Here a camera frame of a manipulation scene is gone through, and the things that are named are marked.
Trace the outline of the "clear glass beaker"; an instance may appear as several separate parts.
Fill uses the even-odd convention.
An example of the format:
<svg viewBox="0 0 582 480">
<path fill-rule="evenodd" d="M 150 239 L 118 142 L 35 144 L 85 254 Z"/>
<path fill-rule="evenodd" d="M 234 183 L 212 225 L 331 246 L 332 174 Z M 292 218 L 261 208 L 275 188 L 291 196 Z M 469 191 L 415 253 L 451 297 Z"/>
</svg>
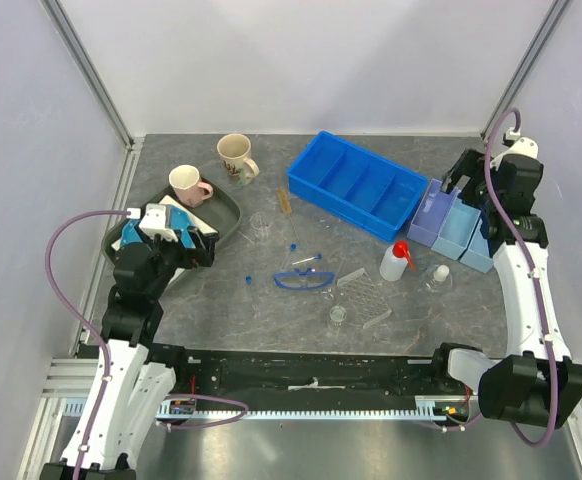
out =
<svg viewBox="0 0 582 480">
<path fill-rule="evenodd" d="M 254 213 L 250 219 L 249 223 L 255 238 L 262 242 L 269 238 L 271 224 L 266 215 L 262 212 Z"/>
</svg>

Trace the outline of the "white red wash bottle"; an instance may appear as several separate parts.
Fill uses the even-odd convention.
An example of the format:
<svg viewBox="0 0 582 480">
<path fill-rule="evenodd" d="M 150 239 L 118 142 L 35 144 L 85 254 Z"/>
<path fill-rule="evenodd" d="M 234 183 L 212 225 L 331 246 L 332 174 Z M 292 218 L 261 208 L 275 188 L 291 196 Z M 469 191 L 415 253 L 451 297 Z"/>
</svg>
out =
<svg viewBox="0 0 582 480">
<path fill-rule="evenodd" d="M 415 269 L 409 246 L 406 241 L 398 241 L 386 249 L 379 274 L 383 280 L 395 282 L 403 276 L 407 267 Z"/>
</svg>

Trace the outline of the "glass flask white stopper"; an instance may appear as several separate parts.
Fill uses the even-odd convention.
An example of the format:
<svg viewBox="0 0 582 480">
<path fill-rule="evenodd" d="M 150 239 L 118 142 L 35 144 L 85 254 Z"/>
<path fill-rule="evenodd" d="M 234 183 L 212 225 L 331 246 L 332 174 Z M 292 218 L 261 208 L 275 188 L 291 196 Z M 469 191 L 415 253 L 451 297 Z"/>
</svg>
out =
<svg viewBox="0 0 582 480">
<path fill-rule="evenodd" d="M 452 289 L 453 278 L 448 265 L 433 265 L 422 276 L 424 289 L 429 293 L 444 293 Z"/>
</svg>

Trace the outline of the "tan bristle tube brush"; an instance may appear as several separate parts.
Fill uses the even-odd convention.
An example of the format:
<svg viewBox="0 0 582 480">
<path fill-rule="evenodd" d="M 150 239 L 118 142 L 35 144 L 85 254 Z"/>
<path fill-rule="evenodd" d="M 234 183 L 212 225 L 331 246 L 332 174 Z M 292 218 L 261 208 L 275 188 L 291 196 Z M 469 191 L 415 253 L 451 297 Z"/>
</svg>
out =
<svg viewBox="0 0 582 480">
<path fill-rule="evenodd" d="M 293 220 L 293 211 L 292 211 L 292 207 L 291 207 L 291 203 L 288 197 L 288 193 L 284 188 L 279 188 L 277 190 L 277 195 L 278 195 L 278 200 L 280 202 L 280 206 L 281 209 L 284 213 L 284 215 L 288 218 L 291 228 L 296 236 L 297 241 L 300 241 L 300 235 L 297 231 L 297 228 L 295 226 L 294 220 Z"/>
</svg>

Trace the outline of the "blue safety glasses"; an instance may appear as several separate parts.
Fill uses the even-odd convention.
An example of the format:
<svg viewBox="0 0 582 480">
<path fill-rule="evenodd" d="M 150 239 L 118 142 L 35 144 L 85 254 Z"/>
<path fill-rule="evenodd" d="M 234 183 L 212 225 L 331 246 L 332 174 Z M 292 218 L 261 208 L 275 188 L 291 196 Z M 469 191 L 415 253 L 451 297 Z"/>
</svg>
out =
<svg viewBox="0 0 582 480">
<path fill-rule="evenodd" d="M 277 287 L 292 291 L 319 290 L 333 283 L 335 273 L 309 267 L 306 270 L 280 272 L 273 275 Z"/>
</svg>

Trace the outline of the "small glass bottle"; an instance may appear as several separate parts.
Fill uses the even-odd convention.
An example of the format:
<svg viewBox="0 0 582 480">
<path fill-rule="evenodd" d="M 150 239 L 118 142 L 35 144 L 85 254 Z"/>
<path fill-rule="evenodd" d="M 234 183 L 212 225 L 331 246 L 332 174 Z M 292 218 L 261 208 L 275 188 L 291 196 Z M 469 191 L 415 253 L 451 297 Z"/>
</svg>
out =
<svg viewBox="0 0 582 480">
<path fill-rule="evenodd" d="M 346 323 L 347 310 L 342 305 L 334 305 L 329 310 L 327 329 L 330 333 L 336 334 L 341 330 L 341 327 Z"/>
</svg>

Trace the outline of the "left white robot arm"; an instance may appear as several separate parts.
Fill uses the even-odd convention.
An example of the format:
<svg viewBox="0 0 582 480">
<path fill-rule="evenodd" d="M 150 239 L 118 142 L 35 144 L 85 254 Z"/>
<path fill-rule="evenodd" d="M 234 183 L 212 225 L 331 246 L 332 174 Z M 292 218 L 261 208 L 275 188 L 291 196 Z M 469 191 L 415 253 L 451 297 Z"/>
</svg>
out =
<svg viewBox="0 0 582 480">
<path fill-rule="evenodd" d="M 168 393 L 190 382 L 180 363 L 185 350 L 160 356 L 154 337 L 163 316 L 159 299 L 179 269 L 209 267 L 217 235 L 187 229 L 193 245 L 155 237 L 121 247 L 114 257 L 114 284 L 102 318 L 95 378 L 75 433 L 43 479 L 133 479 L 137 458 Z"/>
</svg>

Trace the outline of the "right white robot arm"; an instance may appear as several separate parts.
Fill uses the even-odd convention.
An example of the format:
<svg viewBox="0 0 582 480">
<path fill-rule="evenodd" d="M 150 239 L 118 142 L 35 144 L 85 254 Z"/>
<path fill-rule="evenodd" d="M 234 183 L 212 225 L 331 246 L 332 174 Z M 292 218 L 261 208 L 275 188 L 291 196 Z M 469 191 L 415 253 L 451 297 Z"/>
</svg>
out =
<svg viewBox="0 0 582 480">
<path fill-rule="evenodd" d="M 444 175 L 444 192 L 468 179 L 459 198 L 481 213 L 502 288 L 507 349 L 496 361 L 477 348 L 444 343 L 428 377 L 440 393 L 471 388 L 488 419 L 559 429 L 582 399 L 582 364 L 573 361 L 557 324 L 547 231 L 532 211 L 543 170 L 535 146 L 510 147 L 490 161 L 468 148 Z"/>
</svg>

